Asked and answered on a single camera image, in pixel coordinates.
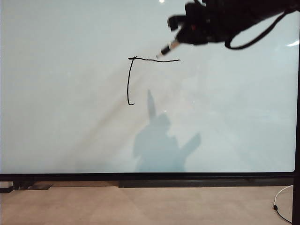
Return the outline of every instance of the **whiteboard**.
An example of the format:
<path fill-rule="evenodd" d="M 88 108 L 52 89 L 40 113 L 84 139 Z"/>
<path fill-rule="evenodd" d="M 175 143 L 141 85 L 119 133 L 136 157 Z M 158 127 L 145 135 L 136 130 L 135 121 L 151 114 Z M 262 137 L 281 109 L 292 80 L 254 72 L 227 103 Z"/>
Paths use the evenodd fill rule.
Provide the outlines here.
<path fill-rule="evenodd" d="M 299 13 L 181 45 L 183 0 L 2 0 L 1 173 L 292 172 Z M 243 32 L 256 37 L 275 17 Z"/>

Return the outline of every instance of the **pen tip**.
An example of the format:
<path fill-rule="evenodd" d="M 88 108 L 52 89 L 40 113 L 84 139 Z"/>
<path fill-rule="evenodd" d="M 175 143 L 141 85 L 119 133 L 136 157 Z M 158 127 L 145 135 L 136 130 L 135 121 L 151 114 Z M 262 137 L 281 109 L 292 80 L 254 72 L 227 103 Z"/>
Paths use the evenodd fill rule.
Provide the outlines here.
<path fill-rule="evenodd" d="M 157 59 L 160 58 L 160 57 L 162 57 L 162 53 L 156 55 Z"/>

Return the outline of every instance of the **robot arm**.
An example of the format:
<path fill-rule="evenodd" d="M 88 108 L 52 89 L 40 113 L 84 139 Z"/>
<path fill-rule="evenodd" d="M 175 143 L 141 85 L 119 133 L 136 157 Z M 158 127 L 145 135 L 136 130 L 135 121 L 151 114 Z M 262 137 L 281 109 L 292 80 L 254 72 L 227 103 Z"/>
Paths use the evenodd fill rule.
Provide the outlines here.
<path fill-rule="evenodd" d="M 175 41 L 162 50 L 167 54 L 179 43 L 203 45 L 209 42 L 225 42 L 231 49 L 251 46 L 265 35 L 286 15 L 300 10 L 300 0 L 198 0 L 185 5 L 186 15 L 174 15 L 168 19 L 171 31 L 177 30 Z M 244 46 L 231 47 L 232 39 L 243 30 L 282 13 L 260 36 Z"/>

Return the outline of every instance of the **white cable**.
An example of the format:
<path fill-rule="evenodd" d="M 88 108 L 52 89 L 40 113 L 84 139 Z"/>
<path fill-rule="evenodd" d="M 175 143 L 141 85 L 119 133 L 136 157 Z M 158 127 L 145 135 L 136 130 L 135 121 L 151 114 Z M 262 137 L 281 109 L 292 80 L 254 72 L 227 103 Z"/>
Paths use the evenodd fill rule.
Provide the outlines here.
<path fill-rule="evenodd" d="M 274 200 L 273 205 L 276 205 L 277 196 L 278 196 L 282 191 L 284 191 L 284 190 L 286 190 L 286 189 L 288 189 L 288 188 L 290 188 L 290 187 L 292 187 L 292 186 L 294 186 L 294 185 L 290 185 L 290 186 L 288 186 L 288 187 L 283 188 L 281 191 L 279 191 L 279 192 L 277 193 L 277 195 L 275 196 L 275 200 Z"/>

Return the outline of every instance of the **floor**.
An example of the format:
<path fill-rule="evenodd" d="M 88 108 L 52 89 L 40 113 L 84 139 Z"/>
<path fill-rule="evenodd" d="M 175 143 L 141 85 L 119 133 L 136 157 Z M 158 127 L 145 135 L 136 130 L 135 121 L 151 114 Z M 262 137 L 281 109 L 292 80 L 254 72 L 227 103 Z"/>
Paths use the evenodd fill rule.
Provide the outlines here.
<path fill-rule="evenodd" d="M 1 225 L 286 225 L 283 187 L 58 187 L 1 195 Z M 277 199 L 292 219 L 293 189 Z"/>

